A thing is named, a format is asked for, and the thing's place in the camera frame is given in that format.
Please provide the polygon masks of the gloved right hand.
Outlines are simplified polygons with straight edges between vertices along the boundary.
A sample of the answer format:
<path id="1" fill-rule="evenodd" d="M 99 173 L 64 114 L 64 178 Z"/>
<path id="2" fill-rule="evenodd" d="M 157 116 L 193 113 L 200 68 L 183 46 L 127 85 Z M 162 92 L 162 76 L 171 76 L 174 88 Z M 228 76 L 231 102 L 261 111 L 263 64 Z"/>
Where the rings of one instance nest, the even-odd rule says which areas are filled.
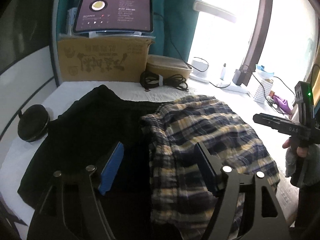
<path id="1" fill-rule="evenodd" d="M 284 142 L 285 177 L 291 178 L 291 184 L 298 188 L 319 183 L 319 144 L 298 146 L 290 137 Z"/>

